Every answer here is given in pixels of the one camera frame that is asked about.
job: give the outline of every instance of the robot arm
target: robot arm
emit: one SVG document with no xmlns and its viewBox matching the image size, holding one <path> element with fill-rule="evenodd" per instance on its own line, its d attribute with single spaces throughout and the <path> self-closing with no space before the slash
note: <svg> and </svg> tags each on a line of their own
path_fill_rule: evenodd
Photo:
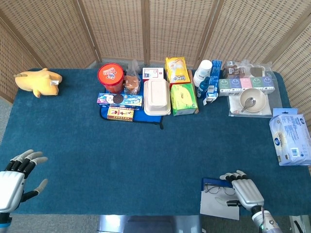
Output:
<svg viewBox="0 0 311 233">
<path fill-rule="evenodd" d="M 44 179 L 39 187 L 33 191 L 24 192 L 26 179 L 34 167 L 47 161 L 47 157 L 41 157 L 42 152 L 28 150 L 11 159 L 4 171 L 0 172 L 0 233 L 7 232 L 11 225 L 10 213 L 25 202 L 40 194 L 48 183 Z"/>
<path fill-rule="evenodd" d="M 255 183 L 248 179 L 244 172 L 237 170 L 237 172 L 226 173 L 220 176 L 220 179 L 232 183 L 240 202 L 238 204 L 252 212 L 252 220 L 260 233 L 282 233 L 270 212 L 264 210 L 264 198 Z"/>
</svg>

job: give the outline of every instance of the red plastic bucket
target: red plastic bucket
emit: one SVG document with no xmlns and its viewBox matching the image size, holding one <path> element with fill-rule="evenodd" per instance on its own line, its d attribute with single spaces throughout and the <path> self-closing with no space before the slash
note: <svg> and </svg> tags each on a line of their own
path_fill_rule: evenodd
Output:
<svg viewBox="0 0 311 233">
<path fill-rule="evenodd" d="M 98 70 L 98 80 L 111 93 L 119 94 L 123 90 L 124 72 L 120 65 L 109 63 Z"/>
</svg>

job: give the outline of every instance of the metal spoon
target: metal spoon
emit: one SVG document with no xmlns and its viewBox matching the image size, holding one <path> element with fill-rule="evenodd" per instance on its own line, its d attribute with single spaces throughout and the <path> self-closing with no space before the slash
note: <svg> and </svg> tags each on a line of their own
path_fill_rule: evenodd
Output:
<svg viewBox="0 0 311 233">
<path fill-rule="evenodd" d="M 248 109 L 248 108 L 250 108 L 250 107 L 253 107 L 253 106 L 255 105 L 255 103 L 256 103 L 255 98 L 253 98 L 253 97 L 248 98 L 248 99 L 245 101 L 245 106 L 243 107 L 241 113 L 244 112 L 246 109 Z"/>
</svg>

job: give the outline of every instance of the eyeglasses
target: eyeglasses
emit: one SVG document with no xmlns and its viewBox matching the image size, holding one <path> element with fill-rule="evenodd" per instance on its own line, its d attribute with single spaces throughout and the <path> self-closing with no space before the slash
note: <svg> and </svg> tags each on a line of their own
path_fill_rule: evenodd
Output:
<svg viewBox="0 0 311 233">
<path fill-rule="evenodd" d="M 216 186 L 216 185 L 212 185 L 208 183 L 205 183 L 204 185 L 206 187 L 206 190 L 205 190 L 206 193 L 217 194 L 221 189 L 223 189 L 226 195 L 228 196 L 235 195 L 235 191 L 233 188 L 226 188 L 223 186 Z"/>
</svg>

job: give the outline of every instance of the stuffed animal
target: stuffed animal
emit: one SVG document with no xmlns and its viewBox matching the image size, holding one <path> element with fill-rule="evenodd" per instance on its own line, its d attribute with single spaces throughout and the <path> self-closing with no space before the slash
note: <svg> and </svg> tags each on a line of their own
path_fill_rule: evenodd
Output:
<svg viewBox="0 0 311 233">
<path fill-rule="evenodd" d="M 14 75 L 17 86 L 25 91 L 32 91 L 39 98 L 44 96 L 57 96 L 58 84 L 62 76 L 44 68 L 40 71 L 25 71 Z"/>
</svg>

